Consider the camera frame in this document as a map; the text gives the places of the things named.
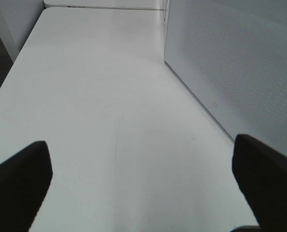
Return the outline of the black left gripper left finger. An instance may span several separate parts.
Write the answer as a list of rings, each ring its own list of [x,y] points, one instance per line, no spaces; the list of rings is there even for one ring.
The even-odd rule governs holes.
[[[35,141],[0,164],[0,232],[27,232],[53,177],[45,141]]]

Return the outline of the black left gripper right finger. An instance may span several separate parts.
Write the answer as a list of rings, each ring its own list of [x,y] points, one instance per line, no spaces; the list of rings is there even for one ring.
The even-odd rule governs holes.
[[[232,173],[263,232],[287,232],[287,157],[256,138],[235,138]]]

